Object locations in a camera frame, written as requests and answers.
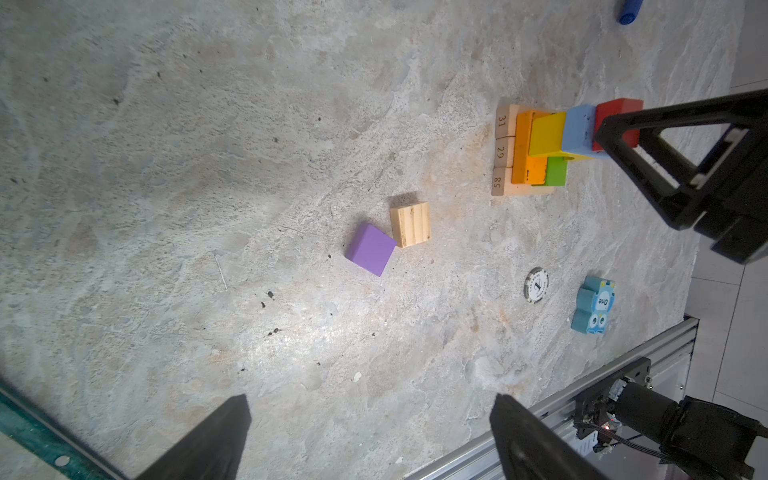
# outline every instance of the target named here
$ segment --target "block stack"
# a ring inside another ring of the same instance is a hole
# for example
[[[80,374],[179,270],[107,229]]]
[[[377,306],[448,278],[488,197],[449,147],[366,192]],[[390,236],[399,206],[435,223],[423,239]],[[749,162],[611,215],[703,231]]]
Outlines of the block stack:
[[[568,163],[608,158],[594,133],[609,115],[643,109],[643,101],[617,98],[599,105],[579,105],[551,112],[523,105],[496,111],[491,195],[546,195],[565,185]],[[634,148],[640,133],[628,131],[624,141]]]

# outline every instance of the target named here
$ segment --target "purple block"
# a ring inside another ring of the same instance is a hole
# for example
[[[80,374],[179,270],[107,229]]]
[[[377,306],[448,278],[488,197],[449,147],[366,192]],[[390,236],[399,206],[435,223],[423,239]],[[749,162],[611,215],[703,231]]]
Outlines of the purple block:
[[[396,244],[394,238],[370,223],[363,223],[344,256],[370,273],[381,276]]]

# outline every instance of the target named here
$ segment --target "orange block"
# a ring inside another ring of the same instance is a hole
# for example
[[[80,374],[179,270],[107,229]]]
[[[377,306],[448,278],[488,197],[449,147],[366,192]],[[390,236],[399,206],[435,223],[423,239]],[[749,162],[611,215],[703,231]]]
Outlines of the orange block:
[[[513,184],[542,185],[547,179],[547,158],[528,155],[533,120],[547,115],[549,112],[541,110],[529,110],[518,115],[515,158],[512,161]]]

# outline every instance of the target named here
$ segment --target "numbered wooden tile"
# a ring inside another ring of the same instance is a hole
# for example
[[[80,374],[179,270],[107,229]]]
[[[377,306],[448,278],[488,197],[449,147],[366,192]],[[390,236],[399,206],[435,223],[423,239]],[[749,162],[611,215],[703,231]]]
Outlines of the numbered wooden tile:
[[[493,152],[494,167],[511,167],[515,157],[515,137],[496,139],[496,149]]]
[[[502,105],[496,109],[496,138],[514,137],[520,105]]]
[[[494,168],[491,180],[491,195],[494,197],[549,195],[554,193],[554,187],[535,187],[526,184],[513,184],[512,169],[510,167]]]
[[[432,238],[429,222],[429,203],[389,209],[392,235],[400,248],[411,247]]]

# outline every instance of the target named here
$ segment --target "wooden block with grooves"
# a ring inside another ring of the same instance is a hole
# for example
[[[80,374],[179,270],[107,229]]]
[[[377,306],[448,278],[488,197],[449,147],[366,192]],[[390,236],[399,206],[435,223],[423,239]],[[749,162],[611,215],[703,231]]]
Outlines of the wooden block with grooves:
[[[493,169],[491,195],[494,197],[521,197],[524,195],[549,195],[554,193],[554,187],[534,187],[526,184],[512,183],[512,169],[496,167]]]
[[[428,202],[390,208],[389,219],[392,221],[392,236],[400,248],[411,247],[432,238]]]
[[[496,149],[493,152],[493,167],[511,167],[515,156],[515,137],[496,139]]]

